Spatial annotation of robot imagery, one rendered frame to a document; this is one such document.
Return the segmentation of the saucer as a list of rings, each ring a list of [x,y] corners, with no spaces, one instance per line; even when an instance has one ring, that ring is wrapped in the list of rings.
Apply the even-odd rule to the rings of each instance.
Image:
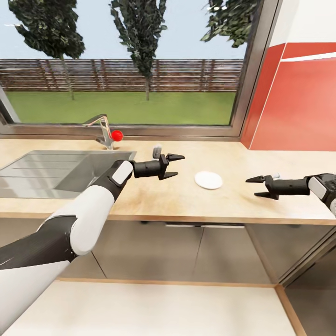
[[[223,179],[212,172],[201,172],[195,176],[195,181],[204,188],[219,188],[223,185]]]

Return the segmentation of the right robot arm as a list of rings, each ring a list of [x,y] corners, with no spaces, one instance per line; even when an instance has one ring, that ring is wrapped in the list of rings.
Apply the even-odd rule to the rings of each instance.
[[[247,179],[246,182],[264,183],[268,192],[254,193],[255,196],[262,196],[278,200],[280,195],[310,195],[312,191],[322,203],[336,217],[336,175],[323,174],[305,176],[303,179],[288,179],[284,180],[280,173],[273,175],[258,176]],[[332,202],[332,203],[331,203]],[[331,204],[331,205],[330,205]]]

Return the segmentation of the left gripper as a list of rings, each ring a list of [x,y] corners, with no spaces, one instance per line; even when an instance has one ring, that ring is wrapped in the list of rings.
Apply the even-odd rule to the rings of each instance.
[[[168,154],[165,156],[161,154],[157,161],[145,161],[146,177],[158,176],[159,180],[167,179],[178,175],[178,172],[166,172],[167,166],[170,162],[185,159],[183,155]]]

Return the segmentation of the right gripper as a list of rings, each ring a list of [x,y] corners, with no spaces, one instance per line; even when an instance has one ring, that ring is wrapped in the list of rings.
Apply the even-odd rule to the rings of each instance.
[[[271,175],[258,176],[247,179],[246,182],[264,183],[268,192],[254,193],[255,196],[262,196],[278,200],[280,195],[294,196],[292,179],[274,181]]]

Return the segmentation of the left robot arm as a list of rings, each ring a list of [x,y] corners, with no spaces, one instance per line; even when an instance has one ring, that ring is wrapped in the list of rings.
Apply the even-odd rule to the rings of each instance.
[[[53,213],[36,233],[0,248],[0,336],[38,299],[78,255],[95,246],[107,217],[132,177],[178,175],[166,172],[183,155],[161,154],[156,143],[151,161],[116,160],[83,193]]]

